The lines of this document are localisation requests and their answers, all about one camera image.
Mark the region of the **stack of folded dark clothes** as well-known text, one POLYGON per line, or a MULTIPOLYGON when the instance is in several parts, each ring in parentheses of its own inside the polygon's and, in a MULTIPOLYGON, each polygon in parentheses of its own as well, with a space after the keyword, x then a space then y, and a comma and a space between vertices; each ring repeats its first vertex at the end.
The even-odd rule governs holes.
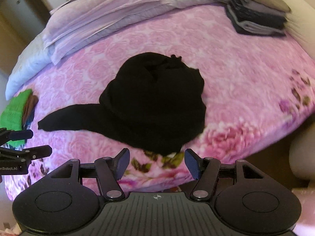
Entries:
POLYGON ((286 13, 251 0, 229 0, 225 13, 236 32, 252 36, 285 36, 286 13))

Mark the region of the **folded lilac quilt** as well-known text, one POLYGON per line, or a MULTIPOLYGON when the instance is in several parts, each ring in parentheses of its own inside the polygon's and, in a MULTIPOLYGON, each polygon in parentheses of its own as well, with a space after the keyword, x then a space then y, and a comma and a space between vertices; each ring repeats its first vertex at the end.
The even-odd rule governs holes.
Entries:
POLYGON ((163 0, 70 0, 52 12, 43 30, 44 47, 56 65, 98 32, 121 28, 128 17, 173 8, 163 0))

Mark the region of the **green folded cloth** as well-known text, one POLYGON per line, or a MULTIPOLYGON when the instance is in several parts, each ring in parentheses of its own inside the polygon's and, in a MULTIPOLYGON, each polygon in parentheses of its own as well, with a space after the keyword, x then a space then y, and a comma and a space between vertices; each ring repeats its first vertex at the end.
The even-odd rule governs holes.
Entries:
POLYGON ((22 117, 27 100, 32 95, 32 89, 20 92, 12 98, 1 114, 1 128, 22 131, 22 117))

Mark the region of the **black garment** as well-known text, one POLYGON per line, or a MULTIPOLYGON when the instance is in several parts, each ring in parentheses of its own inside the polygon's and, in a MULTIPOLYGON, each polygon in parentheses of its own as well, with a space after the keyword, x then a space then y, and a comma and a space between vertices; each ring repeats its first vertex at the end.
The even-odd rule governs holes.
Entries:
POLYGON ((75 104, 48 114, 38 128, 90 131, 167 156, 205 128, 205 81, 181 57, 146 52, 130 57, 96 104, 75 104))

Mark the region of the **pink rose blanket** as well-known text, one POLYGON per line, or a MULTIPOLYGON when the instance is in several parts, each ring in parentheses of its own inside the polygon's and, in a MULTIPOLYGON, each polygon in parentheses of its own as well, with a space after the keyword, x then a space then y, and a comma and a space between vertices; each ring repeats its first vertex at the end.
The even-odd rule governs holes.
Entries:
POLYGON ((51 146, 26 175, 4 177, 9 199, 67 160, 115 156, 124 144, 87 131, 45 132, 37 123, 72 104, 98 102, 129 57, 175 54, 205 80, 204 132, 187 144, 200 156, 233 163, 280 140, 314 112, 314 60, 290 36, 237 34, 221 6, 174 10, 124 28, 47 65, 25 85, 38 96, 27 147, 51 146))

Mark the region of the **brown folded cloth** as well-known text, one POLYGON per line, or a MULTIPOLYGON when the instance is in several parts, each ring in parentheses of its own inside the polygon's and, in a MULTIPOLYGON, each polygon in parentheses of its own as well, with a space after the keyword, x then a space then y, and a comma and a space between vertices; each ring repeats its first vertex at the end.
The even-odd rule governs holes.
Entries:
POLYGON ((24 126, 27 122, 27 119, 31 115, 32 110, 38 104, 38 97, 36 95, 31 94, 24 106, 23 113, 22 113, 22 126, 24 126))

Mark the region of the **light blue pillow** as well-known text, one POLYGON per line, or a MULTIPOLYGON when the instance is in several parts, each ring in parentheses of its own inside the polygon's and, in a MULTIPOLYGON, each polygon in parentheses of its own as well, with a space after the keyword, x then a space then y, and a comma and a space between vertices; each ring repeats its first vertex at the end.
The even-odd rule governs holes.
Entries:
POLYGON ((39 33, 19 55, 8 77, 5 98, 10 100, 16 92, 46 65, 51 63, 50 52, 44 47, 43 32, 39 33))

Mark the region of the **beige stool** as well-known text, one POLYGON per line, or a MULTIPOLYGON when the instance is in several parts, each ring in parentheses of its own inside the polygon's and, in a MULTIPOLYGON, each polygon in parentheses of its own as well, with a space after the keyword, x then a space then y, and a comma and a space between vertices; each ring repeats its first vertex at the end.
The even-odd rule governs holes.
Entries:
POLYGON ((303 180, 314 181, 314 135, 303 133, 289 149, 289 165, 293 174, 303 180))

